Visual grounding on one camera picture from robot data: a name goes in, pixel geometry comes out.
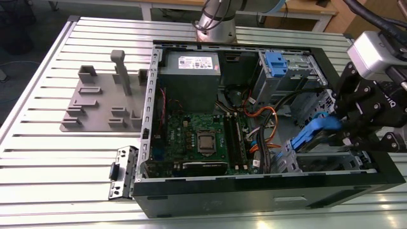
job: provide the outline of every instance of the floor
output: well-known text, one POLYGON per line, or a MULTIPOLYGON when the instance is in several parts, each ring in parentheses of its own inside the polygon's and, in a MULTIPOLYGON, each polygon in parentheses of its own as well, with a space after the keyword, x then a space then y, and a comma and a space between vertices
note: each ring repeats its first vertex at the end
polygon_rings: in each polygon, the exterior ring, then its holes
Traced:
MULTIPOLYGON (((27 31, 35 43, 33 50, 23 55, 9 55, 0 48, 0 69, 8 75, 8 81, 0 83, 0 125, 3 124, 17 98, 29 82, 57 34, 67 22, 69 15, 80 15, 87 17, 117 18, 141 20, 141 9, 105 6, 93 4, 59 3, 59 11, 51 11, 47 1, 33 0, 32 10, 37 22, 27 27, 27 31)), ((153 21, 176 21, 189 23, 200 18, 199 11, 160 11, 152 9, 153 21)), ((253 15, 236 15, 236 25, 256 27, 256 17, 253 15)))

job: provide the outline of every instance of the ram slot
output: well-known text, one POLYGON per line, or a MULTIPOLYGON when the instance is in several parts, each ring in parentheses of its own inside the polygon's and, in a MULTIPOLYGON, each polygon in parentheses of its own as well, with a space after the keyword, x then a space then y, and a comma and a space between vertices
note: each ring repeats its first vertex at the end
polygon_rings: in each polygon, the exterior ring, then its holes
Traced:
POLYGON ((243 157, 240 154, 240 142, 237 135, 236 118, 224 116, 223 118, 224 135, 228 148, 231 168, 239 169, 243 165, 243 157))

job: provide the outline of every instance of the cpu socket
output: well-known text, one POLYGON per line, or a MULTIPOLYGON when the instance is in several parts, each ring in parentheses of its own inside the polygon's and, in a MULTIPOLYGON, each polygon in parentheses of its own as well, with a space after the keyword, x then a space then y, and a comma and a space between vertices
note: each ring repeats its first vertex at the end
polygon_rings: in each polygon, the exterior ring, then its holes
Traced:
POLYGON ((197 153, 204 156, 211 156, 216 153, 216 132, 197 131, 197 153))

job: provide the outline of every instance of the gray fixture base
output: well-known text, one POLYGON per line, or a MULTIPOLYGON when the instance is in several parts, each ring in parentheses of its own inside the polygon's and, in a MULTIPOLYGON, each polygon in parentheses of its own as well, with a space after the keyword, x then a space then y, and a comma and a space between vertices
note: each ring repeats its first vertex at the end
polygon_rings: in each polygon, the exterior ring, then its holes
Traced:
POLYGON ((140 70, 139 74, 127 75, 128 81, 123 84, 119 74, 96 73, 93 66, 81 66, 80 81, 61 121, 61 131, 140 132, 147 76, 140 70), (124 93, 125 87, 131 89, 128 95, 124 93))

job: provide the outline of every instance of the motherboard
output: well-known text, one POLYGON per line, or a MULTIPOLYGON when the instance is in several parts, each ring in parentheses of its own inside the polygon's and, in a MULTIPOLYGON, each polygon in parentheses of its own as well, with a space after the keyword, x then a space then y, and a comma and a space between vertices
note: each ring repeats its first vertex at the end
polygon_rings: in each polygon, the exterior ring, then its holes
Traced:
POLYGON ((149 177, 252 174, 244 146, 245 118, 237 114, 175 114, 155 140, 149 177))

